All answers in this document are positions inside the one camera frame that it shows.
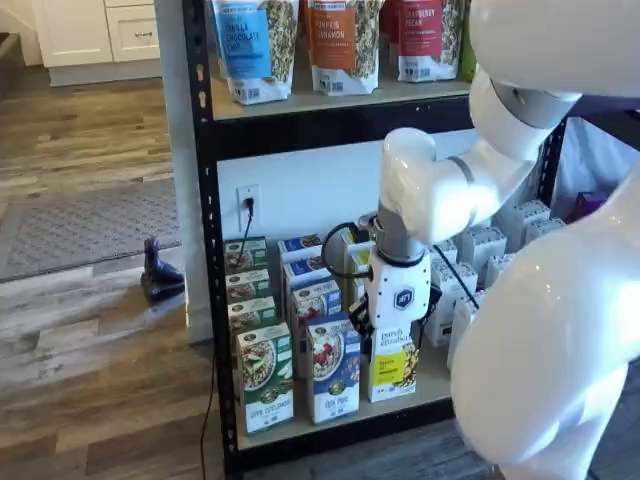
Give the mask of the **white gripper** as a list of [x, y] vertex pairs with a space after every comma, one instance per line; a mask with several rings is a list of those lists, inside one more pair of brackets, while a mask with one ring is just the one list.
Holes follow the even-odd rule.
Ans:
[[419, 345], [442, 342], [439, 301], [442, 291], [431, 286], [431, 261], [424, 250], [419, 260], [409, 263], [391, 262], [374, 247], [369, 255], [367, 298], [354, 302], [348, 309], [353, 328], [368, 336], [375, 329], [419, 320]]

